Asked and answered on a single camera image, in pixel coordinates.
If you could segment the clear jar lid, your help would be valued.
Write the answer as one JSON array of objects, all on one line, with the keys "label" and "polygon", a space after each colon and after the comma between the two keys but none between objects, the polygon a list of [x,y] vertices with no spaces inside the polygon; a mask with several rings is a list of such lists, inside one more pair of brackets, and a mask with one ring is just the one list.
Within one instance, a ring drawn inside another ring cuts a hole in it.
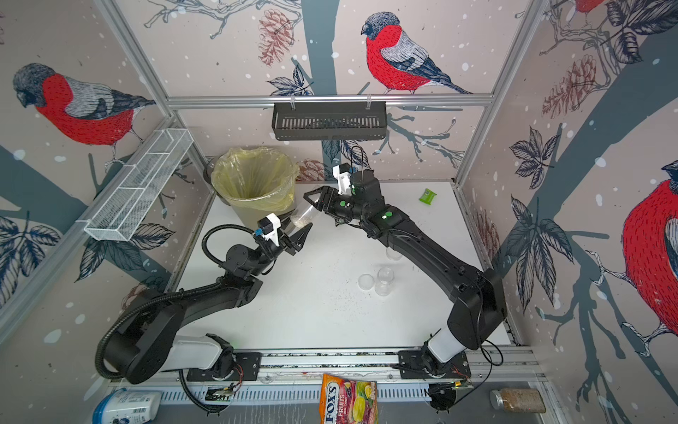
[{"label": "clear jar lid", "polygon": [[362,274],[358,277],[358,288],[362,291],[369,292],[375,286],[374,277],[370,274]]},{"label": "clear jar lid", "polygon": [[400,254],[399,252],[395,251],[390,247],[386,249],[386,256],[391,261],[399,261],[403,257],[402,254]]}]

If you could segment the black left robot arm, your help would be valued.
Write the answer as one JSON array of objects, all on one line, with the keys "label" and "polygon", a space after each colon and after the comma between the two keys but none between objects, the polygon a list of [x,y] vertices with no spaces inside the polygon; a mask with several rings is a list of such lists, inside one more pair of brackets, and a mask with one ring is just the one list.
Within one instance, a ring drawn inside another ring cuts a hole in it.
[{"label": "black left robot arm", "polygon": [[[300,252],[312,224],[288,235],[277,232],[278,242],[264,238],[263,229],[253,231],[239,224],[221,224],[210,229],[201,240],[201,249],[210,261],[224,270],[213,284],[174,293],[148,290],[142,293],[103,335],[95,352],[97,373],[109,380],[124,378],[138,384],[161,371],[174,345],[176,335],[185,326],[222,310],[251,303],[259,293],[266,275],[277,258]],[[209,238],[225,230],[243,231],[257,243],[256,249],[232,246],[223,260],[208,249]]]}]

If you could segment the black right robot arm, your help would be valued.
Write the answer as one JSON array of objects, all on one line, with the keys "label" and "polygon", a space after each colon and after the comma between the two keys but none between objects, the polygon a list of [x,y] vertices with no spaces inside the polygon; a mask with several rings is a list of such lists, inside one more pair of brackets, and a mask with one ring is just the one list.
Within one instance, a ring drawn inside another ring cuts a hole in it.
[{"label": "black right robot arm", "polygon": [[437,360],[479,349],[506,319],[501,278],[450,254],[400,208],[386,203],[373,171],[352,173],[347,188],[323,185],[304,193],[304,199],[337,225],[356,221],[368,238],[409,259],[448,296],[453,303],[448,321],[424,345]]}]

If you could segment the bin with yellow bag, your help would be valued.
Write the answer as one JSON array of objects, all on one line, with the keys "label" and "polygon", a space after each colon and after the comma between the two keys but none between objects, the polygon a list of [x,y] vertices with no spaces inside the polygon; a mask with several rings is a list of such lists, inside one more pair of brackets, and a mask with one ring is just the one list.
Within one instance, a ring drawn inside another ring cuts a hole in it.
[{"label": "bin with yellow bag", "polygon": [[210,181],[215,192],[252,230],[270,214],[284,217],[296,208],[298,165],[271,148],[232,148],[214,162]]}]

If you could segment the black hanging basket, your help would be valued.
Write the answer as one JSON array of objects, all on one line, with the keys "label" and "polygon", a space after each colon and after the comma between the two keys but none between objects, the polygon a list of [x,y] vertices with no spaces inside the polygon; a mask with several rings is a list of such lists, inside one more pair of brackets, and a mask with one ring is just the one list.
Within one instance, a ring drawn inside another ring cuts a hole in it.
[{"label": "black hanging basket", "polygon": [[272,129],[278,141],[378,141],[386,137],[384,102],[277,104]]}]

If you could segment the green snack packet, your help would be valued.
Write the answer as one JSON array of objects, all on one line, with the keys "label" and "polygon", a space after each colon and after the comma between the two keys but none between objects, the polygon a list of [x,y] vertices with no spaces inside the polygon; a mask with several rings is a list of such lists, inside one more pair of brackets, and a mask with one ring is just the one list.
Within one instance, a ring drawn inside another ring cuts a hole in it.
[{"label": "green snack packet", "polygon": [[420,202],[425,205],[431,205],[436,196],[437,194],[433,190],[426,188],[422,196],[420,196]]}]

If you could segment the Fox's candy bag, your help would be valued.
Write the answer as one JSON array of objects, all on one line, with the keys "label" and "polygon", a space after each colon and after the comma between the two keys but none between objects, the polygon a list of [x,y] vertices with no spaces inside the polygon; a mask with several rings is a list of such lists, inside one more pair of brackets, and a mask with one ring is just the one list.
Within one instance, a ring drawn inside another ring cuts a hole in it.
[{"label": "Fox's candy bag", "polygon": [[377,383],[324,374],[319,413],[321,424],[377,424]]}]

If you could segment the white blue-lid container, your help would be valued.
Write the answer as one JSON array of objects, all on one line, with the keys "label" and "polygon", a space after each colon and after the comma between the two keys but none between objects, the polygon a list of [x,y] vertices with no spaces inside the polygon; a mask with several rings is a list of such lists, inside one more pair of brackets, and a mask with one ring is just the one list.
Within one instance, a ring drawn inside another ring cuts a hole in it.
[{"label": "white blue-lid container", "polygon": [[92,423],[150,423],[157,416],[161,398],[162,393],[154,390],[116,390],[95,408]]}]

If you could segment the grain-filled jar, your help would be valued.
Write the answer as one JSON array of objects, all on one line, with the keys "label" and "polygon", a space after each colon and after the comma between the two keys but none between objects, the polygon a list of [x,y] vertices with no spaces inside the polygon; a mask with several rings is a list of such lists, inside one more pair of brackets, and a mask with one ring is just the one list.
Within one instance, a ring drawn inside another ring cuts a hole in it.
[{"label": "grain-filled jar", "polygon": [[502,388],[489,395],[494,409],[510,413],[545,413],[542,395],[534,389]]}]

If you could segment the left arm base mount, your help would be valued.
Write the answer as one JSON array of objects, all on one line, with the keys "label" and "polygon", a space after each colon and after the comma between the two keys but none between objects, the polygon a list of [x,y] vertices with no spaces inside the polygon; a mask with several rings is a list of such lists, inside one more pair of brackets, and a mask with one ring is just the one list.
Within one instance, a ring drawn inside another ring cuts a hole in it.
[{"label": "left arm base mount", "polygon": [[208,333],[206,338],[221,349],[219,356],[207,369],[187,369],[185,379],[189,382],[254,382],[261,368],[262,353],[236,351],[222,337]]}]

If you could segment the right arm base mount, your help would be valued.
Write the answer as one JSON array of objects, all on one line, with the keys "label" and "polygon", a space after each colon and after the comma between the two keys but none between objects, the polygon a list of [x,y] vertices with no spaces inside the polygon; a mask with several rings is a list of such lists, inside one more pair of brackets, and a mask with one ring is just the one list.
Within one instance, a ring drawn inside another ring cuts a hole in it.
[{"label": "right arm base mount", "polygon": [[402,379],[461,379],[471,378],[471,370],[465,352],[458,353],[447,362],[440,362],[425,349],[404,350],[397,353],[394,369]]}]

